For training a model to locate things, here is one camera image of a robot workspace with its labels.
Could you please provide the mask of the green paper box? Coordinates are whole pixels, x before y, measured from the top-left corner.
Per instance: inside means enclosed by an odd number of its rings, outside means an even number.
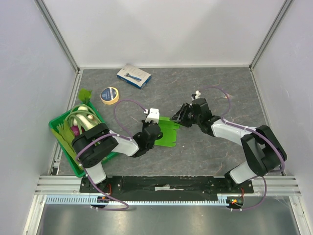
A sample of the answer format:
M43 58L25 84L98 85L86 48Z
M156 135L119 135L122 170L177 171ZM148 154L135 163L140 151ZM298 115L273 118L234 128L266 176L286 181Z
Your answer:
M174 147L176 146L177 130L180 125L170 120L169 117L159 118L159 127L163 133L163 137L155 141L155 145L163 147Z

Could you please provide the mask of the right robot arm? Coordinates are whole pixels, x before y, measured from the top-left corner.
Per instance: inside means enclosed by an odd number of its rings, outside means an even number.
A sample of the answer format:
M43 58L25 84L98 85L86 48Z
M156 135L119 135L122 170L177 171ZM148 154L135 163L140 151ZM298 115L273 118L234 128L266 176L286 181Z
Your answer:
M190 104L184 103L171 120L185 127L197 125L203 133L226 139L243 148L246 161L224 175L224 187L228 192L234 193L242 183L265 176L278 166L283 167L287 160L282 145L270 127L247 127L213 115L204 98L197 98Z

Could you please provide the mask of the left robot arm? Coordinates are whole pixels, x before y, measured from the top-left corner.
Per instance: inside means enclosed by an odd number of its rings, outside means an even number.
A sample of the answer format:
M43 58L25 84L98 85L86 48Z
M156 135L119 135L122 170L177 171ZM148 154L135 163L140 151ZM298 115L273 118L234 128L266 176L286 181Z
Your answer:
M162 137L161 128L152 121L143 121L142 131L131 138L117 134L109 130L106 124L100 123L75 137L71 144L77 161L86 176L91 178L90 187L96 192L103 192L108 185L102 167L102 160L106 156L115 152L140 157L154 148L155 141Z

